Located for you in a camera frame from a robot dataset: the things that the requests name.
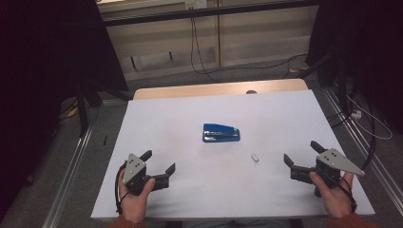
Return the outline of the person's left hand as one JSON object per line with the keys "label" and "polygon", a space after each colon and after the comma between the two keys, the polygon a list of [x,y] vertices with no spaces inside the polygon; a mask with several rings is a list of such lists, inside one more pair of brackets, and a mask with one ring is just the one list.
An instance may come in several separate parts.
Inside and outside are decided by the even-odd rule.
{"label": "person's left hand", "polygon": [[123,216],[126,220],[134,224],[140,224],[146,214],[147,200],[155,185],[155,180],[150,179],[144,186],[143,192],[139,196],[134,196],[128,193],[128,189],[122,180],[119,182],[119,195],[121,198],[121,206]]}

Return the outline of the blue stapler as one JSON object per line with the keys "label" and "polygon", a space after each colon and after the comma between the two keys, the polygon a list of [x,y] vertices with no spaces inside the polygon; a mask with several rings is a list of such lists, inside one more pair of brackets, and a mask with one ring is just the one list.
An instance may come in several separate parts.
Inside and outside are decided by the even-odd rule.
{"label": "blue stapler", "polygon": [[205,123],[202,130],[202,140],[205,143],[238,142],[240,131],[233,126]]}

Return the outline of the person's right hand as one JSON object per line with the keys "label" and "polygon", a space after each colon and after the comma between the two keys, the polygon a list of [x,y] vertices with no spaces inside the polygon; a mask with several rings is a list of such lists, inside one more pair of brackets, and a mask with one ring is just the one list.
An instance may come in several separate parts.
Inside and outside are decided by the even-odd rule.
{"label": "person's right hand", "polygon": [[340,188],[336,187],[330,189],[321,176],[316,172],[311,172],[310,178],[314,185],[319,189],[324,207],[329,216],[334,219],[341,219],[353,212],[349,196]]}

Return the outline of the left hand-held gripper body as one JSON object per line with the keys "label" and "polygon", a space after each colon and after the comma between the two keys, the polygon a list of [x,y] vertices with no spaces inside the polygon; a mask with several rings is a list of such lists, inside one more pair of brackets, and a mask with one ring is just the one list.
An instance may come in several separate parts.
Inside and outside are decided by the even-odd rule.
{"label": "left hand-held gripper body", "polygon": [[142,161],[135,154],[130,154],[126,161],[123,183],[132,195],[139,196],[147,182],[151,179],[146,174],[146,161]]}

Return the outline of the black horizontal bar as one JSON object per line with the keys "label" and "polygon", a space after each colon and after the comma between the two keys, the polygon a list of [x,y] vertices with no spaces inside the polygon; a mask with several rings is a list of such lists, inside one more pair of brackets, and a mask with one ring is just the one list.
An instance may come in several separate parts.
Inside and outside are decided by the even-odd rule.
{"label": "black horizontal bar", "polygon": [[235,14],[235,13],[246,13],[246,12],[264,11],[264,10],[286,10],[286,9],[317,6],[318,4],[319,0],[280,0],[270,3],[217,7],[210,9],[187,9],[187,10],[163,12],[147,15],[112,17],[110,19],[105,19],[104,25],[106,27],[115,27],[115,26],[161,22],[161,21],[179,20],[187,18],[198,18],[206,16],[225,15],[225,14]]}

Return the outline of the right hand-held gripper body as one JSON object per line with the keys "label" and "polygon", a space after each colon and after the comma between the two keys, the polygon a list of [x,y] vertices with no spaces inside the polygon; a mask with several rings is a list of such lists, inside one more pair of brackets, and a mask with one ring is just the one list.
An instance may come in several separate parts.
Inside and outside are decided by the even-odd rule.
{"label": "right hand-held gripper body", "polygon": [[358,176],[365,175],[361,168],[334,148],[327,149],[317,155],[314,171],[321,176],[330,189],[340,186],[341,171],[350,172]]}

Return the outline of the aluminium floor rail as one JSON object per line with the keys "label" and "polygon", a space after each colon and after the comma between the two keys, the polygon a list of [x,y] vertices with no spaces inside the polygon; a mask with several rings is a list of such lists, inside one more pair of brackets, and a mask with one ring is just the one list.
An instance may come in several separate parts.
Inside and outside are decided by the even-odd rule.
{"label": "aluminium floor rail", "polygon": [[48,210],[42,228],[57,228],[63,210],[67,203],[67,198],[70,194],[72,185],[75,181],[77,171],[82,161],[87,148],[87,144],[92,134],[93,124],[91,123],[85,131],[83,131],[80,140],[75,148],[73,157],[64,175],[62,183],[57,191],[57,194]]}
{"label": "aluminium floor rail", "polygon": [[[332,129],[344,133],[354,144],[345,149],[348,157],[355,157],[367,172],[365,181],[373,177],[403,216],[403,134],[397,132],[359,92],[341,97],[334,87],[322,88],[321,92],[332,110],[329,117]],[[354,109],[361,111],[359,120],[351,117]]]}

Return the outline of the white table cover sheet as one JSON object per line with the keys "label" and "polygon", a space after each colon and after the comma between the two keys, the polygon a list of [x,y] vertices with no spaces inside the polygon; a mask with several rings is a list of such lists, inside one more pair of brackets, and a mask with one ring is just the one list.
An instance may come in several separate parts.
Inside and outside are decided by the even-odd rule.
{"label": "white table cover sheet", "polygon": [[[204,142],[204,124],[233,126],[240,140]],[[176,171],[168,188],[149,196],[148,219],[323,216],[313,185],[291,180],[283,161],[286,154],[297,165],[314,166],[311,141],[340,147],[310,90],[132,101],[91,215],[116,218],[119,167],[129,154],[151,150],[148,174],[159,175],[172,163]]]}

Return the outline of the white wall socket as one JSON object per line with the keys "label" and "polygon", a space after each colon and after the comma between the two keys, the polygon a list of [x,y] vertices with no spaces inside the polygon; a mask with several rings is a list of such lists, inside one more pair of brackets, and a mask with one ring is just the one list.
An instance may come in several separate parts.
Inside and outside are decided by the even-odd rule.
{"label": "white wall socket", "polygon": [[187,10],[200,10],[207,8],[207,0],[187,0],[184,3]]}

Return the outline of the black metal stand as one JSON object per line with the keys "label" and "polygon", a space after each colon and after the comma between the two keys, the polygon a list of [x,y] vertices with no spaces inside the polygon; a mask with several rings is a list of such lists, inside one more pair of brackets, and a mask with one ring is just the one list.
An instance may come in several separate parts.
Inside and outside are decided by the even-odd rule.
{"label": "black metal stand", "polygon": [[134,97],[133,93],[124,90],[112,89],[106,85],[102,85],[93,80],[83,80],[77,84],[76,99],[78,104],[78,112],[80,117],[80,137],[83,138],[86,131],[89,129],[88,118],[86,114],[86,103],[91,107],[99,107],[103,101],[98,94],[99,91],[104,91],[122,101],[131,101]]}

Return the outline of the black curtain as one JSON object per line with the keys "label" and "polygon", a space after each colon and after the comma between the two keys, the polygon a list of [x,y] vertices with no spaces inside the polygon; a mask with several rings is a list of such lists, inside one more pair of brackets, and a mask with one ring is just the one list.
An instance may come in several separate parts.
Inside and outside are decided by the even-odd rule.
{"label": "black curtain", "polygon": [[62,102],[126,89],[96,0],[0,0],[0,221],[46,152]]}
{"label": "black curtain", "polygon": [[344,69],[403,134],[403,0],[318,0],[305,63],[326,55],[319,82],[328,85]]}

